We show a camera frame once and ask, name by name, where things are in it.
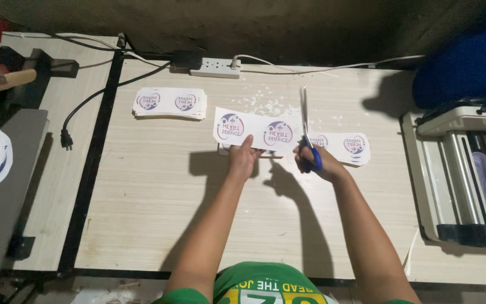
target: scissors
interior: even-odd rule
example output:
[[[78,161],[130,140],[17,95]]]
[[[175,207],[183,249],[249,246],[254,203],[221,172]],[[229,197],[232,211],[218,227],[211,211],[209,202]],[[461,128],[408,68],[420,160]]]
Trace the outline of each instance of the scissors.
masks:
[[[309,138],[308,134],[308,126],[307,126],[307,86],[304,86],[300,90],[301,94],[301,121],[303,123],[303,136],[301,141],[299,142],[299,149],[301,150],[303,147],[307,146],[312,151],[312,155],[314,156],[314,163],[307,160],[304,157],[301,157],[301,166],[305,173],[310,173],[310,171],[320,171],[322,170],[322,157],[320,157],[320,153],[318,150],[312,146],[312,142]]]

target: blue scissor handle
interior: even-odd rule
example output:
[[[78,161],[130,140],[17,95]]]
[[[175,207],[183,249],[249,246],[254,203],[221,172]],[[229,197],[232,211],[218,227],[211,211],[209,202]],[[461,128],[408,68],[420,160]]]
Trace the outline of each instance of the blue scissor handle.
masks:
[[[307,147],[307,140],[305,137],[303,137],[300,143],[300,148],[302,149],[303,147]],[[322,157],[320,156],[320,153],[318,153],[316,148],[309,149],[312,151],[312,155],[314,156],[314,163],[304,157],[301,158],[301,166],[303,167],[303,171],[305,173],[310,173],[311,170],[314,172],[322,170]]]

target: black metal frame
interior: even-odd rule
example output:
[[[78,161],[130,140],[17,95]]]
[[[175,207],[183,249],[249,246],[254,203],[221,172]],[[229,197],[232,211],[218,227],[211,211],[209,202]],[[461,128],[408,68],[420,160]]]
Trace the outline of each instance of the black metal frame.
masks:
[[[123,47],[129,43],[128,37],[119,34],[118,47]],[[162,55],[142,55],[148,60],[165,60]],[[74,210],[69,222],[69,229],[65,238],[65,243],[61,253],[57,271],[20,271],[13,269],[3,269],[0,272],[1,278],[20,278],[33,282],[50,281],[56,279],[69,278],[71,276],[93,276],[107,278],[126,278],[126,279],[150,279],[167,280],[170,272],[165,271],[121,271],[115,269],[91,269],[75,268],[74,263],[78,254],[80,240],[89,209],[95,179],[97,177],[98,165],[104,148],[104,141],[108,130],[112,107],[117,92],[117,83],[123,68],[125,59],[136,59],[125,55],[122,52],[115,52],[112,66],[106,82],[106,91],[100,103],[97,121],[91,138],[89,151],[87,152],[82,178],[78,187]],[[354,279],[324,279],[309,278],[316,286],[330,287],[354,287]],[[461,291],[486,292],[486,285],[471,285],[457,283],[430,283],[430,282],[410,282],[412,287],[417,290],[444,290],[444,288],[454,288]]]

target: person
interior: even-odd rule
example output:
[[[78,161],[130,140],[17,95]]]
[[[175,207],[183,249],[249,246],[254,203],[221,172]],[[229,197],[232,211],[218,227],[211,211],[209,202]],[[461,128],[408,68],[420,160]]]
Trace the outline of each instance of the person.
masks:
[[[260,303],[329,304],[303,273],[281,263],[242,262],[227,268],[215,280],[228,240],[239,197],[254,162],[263,153],[251,148],[252,135],[232,146],[226,179],[182,248],[163,296],[155,304]],[[323,168],[318,176],[331,182],[357,287],[363,303],[420,304],[404,274],[401,261],[386,232],[344,166],[325,149],[316,147]],[[307,147],[294,149],[301,160],[313,162]]]

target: table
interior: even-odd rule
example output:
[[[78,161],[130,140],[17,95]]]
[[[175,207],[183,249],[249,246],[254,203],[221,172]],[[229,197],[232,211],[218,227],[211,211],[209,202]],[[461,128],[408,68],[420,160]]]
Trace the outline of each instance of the table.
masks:
[[[97,37],[116,45],[117,37]],[[84,43],[103,46],[81,39]],[[113,52],[88,49],[52,38],[3,36],[0,45],[10,46],[22,56],[40,48],[54,59],[74,59],[80,64],[75,79],[50,79],[40,109],[48,111],[50,126],[32,176],[23,211],[29,212],[24,236],[35,236],[31,255],[16,261],[9,268],[19,271],[56,271],[84,168],[102,94],[91,100],[74,115],[68,130],[72,135],[72,151],[59,144],[60,129],[65,117],[80,102],[106,85]]]
[[[120,81],[151,70],[125,60]],[[412,73],[342,69],[272,75],[280,71],[246,64],[242,70],[241,79],[165,70],[118,89],[76,268],[173,269],[185,235],[226,171],[227,159],[218,155],[212,136],[215,107],[299,119],[303,85],[311,130],[367,135],[370,162],[348,170],[405,260],[418,222],[398,117],[413,105]],[[134,119],[132,102],[144,86],[204,89],[206,120]],[[311,278],[353,279],[332,187],[299,174],[289,157],[260,160],[243,190],[220,269],[248,260],[287,263]],[[427,244],[419,236],[409,280],[486,284],[486,249]]]

